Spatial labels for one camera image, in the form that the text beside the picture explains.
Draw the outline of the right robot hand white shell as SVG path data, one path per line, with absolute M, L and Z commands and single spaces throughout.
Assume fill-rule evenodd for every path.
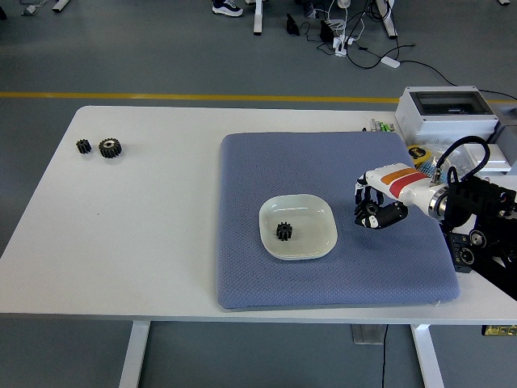
M 408 208 L 418 207 L 424 214 L 443 220 L 439 207 L 447 188 L 403 163 L 378 167 L 361 175 L 355 184 L 355 224 L 379 230 L 403 220 Z

